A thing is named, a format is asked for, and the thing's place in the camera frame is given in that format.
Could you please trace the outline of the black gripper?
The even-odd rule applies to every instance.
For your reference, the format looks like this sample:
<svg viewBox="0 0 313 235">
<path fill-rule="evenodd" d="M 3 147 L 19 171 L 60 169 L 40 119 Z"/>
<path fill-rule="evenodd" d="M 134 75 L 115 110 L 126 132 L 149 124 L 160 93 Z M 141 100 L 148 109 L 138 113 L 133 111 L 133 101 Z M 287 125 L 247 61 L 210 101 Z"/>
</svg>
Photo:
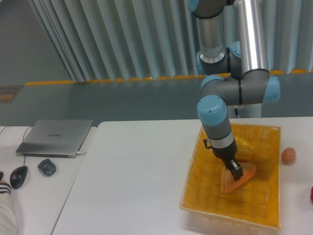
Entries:
<svg viewBox="0 0 313 235">
<path fill-rule="evenodd" d="M 235 140 L 224 148 L 216 148 L 209 145 L 208 139 L 203 140 L 206 149 L 212 149 L 213 154 L 221 159 L 227 169 L 231 172 L 233 179 L 235 181 L 240 180 L 243 177 L 243 168 L 235 159 L 235 154 L 237 152 L 237 145 Z"/>
</svg>

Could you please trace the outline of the person forearm striped sleeve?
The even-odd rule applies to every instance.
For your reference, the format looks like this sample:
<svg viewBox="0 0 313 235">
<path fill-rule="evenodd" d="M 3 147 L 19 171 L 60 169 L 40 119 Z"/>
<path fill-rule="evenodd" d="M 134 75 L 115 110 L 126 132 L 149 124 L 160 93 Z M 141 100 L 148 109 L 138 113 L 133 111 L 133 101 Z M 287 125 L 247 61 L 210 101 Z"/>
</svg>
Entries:
<svg viewBox="0 0 313 235">
<path fill-rule="evenodd" d="M 17 235 L 18 222 L 10 195 L 11 187 L 2 178 L 3 172 L 0 172 L 0 234 Z"/>
</svg>

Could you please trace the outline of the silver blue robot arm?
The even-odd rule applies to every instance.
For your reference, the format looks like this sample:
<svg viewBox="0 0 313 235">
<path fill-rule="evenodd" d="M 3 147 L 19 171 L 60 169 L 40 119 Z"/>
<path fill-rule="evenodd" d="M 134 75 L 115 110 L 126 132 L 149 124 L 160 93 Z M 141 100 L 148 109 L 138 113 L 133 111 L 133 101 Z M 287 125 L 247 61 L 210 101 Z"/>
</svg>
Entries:
<svg viewBox="0 0 313 235">
<path fill-rule="evenodd" d="M 239 40 L 230 47 L 223 45 L 220 32 L 226 6 L 234 7 L 239 23 Z M 244 171 L 235 157 L 237 145 L 227 108 L 280 98 L 280 81 L 269 73 L 260 4 L 257 0 L 191 0 L 188 8 L 197 20 L 197 66 L 205 75 L 197 104 L 207 136 L 204 144 L 223 161 L 233 179 L 240 180 Z"/>
</svg>

